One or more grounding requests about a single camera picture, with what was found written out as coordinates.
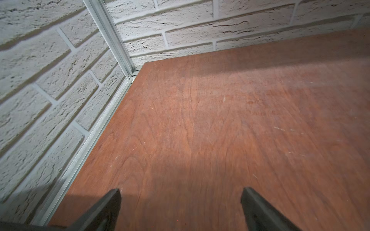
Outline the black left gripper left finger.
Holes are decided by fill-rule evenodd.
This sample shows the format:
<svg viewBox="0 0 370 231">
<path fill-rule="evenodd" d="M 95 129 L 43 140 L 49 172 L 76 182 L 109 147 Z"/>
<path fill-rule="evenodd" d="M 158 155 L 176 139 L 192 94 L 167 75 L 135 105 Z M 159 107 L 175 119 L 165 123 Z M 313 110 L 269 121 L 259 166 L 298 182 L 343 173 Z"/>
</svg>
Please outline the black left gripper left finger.
<svg viewBox="0 0 370 231">
<path fill-rule="evenodd" d="M 119 189 L 112 189 L 80 216 L 68 231 L 114 231 L 121 206 Z"/>
</svg>

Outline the aluminium corner frame post left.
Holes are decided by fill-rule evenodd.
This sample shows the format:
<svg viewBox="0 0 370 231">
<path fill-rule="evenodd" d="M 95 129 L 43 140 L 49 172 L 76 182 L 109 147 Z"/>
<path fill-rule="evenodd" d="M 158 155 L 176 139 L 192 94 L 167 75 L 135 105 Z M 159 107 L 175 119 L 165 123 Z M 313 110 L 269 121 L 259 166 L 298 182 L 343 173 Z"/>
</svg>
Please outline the aluminium corner frame post left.
<svg viewBox="0 0 370 231">
<path fill-rule="evenodd" d="M 97 25 L 125 77 L 130 79 L 135 71 L 135 65 L 129 56 L 127 48 L 105 2 L 101 0 L 83 0 L 83 3 Z"/>
</svg>

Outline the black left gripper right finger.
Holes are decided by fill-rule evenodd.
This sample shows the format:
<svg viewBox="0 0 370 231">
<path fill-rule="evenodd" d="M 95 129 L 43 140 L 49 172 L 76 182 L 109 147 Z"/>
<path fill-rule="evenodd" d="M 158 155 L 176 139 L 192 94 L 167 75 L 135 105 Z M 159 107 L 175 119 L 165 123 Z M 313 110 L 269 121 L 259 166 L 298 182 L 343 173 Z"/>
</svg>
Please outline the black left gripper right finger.
<svg viewBox="0 0 370 231">
<path fill-rule="evenodd" d="M 244 188 L 240 200 L 249 231 L 300 230 L 253 188 Z"/>
</svg>

